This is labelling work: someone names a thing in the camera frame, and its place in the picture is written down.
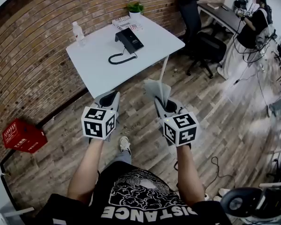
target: potted plant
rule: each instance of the potted plant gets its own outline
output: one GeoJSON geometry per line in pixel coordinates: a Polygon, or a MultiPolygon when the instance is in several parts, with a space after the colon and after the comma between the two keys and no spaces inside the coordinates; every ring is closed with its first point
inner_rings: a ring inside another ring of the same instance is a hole
{"type": "Polygon", "coordinates": [[[128,4],[127,9],[129,11],[129,16],[136,19],[144,11],[144,6],[140,5],[139,2],[136,2],[134,4],[128,4]]]}

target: black t-shirt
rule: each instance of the black t-shirt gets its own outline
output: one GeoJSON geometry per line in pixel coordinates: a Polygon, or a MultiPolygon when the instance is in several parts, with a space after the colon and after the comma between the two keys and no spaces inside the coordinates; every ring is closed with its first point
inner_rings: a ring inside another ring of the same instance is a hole
{"type": "Polygon", "coordinates": [[[36,224],[205,224],[230,225],[219,202],[188,207],[168,185],[151,172],[124,162],[105,169],[91,206],[52,194],[35,218],[36,224]]]}
{"type": "Polygon", "coordinates": [[[240,44],[246,48],[255,48],[256,46],[256,36],[262,32],[264,28],[267,27],[266,18],[262,11],[257,10],[253,13],[250,21],[253,23],[256,31],[253,31],[247,24],[244,26],[240,34],[237,36],[240,44]]]}

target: gray desk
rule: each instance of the gray desk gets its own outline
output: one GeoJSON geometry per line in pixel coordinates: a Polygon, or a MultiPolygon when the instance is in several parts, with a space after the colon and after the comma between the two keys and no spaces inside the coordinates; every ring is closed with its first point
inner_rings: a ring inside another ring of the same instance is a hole
{"type": "MultiPolygon", "coordinates": [[[[222,26],[226,27],[228,30],[230,30],[232,33],[235,34],[237,32],[240,18],[237,17],[230,8],[226,7],[222,3],[218,3],[218,5],[219,5],[218,9],[213,9],[212,7],[208,6],[207,3],[198,3],[198,10],[199,13],[201,11],[204,11],[209,16],[214,18],[222,26]],[[225,8],[227,8],[228,11],[223,9],[221,5],[225,6],[225,8]]],[[[238,33],[240,33],[243,27],[244,27],[244,23],[241,22],[238,29],[238,33]]]]}

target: desk leg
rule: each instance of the desk leg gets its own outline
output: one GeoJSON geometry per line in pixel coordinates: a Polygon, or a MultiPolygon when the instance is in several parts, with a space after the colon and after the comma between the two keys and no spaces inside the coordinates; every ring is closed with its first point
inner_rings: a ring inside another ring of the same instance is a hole
{"type": "Polygon", "coordinates": [[[164,100],[163,100],[163,89],[162,89],[162,79],[163,79],[163,74],[164,74],[164,71],[165,71],[165,67],[167,66],[167,63],[168,63],[168,59],[169,59],[169,56],[166,56],[164,61],[163,61],[163,67],[161,69],[161,73],[160,73],[160,77],[159,77],[159,91],[160,91],[160,94],[161,94],[161,100],[162,100],[162,103],[164,104],[164,100]]]}

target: white plant pot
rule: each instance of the white plant pot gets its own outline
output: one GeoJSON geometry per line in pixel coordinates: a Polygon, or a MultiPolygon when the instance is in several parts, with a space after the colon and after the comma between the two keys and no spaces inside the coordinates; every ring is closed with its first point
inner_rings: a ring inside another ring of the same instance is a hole
{"type": "Polygon", "coordinates": [[[129,16],[130,16],[130,18],[132,18],[132,19],[138,19],[138,18],[140,17],[140,15],[141,15],[141,12],[139,12],[139,13],[132,13],[132,12],[129,12],[129,16]]]}

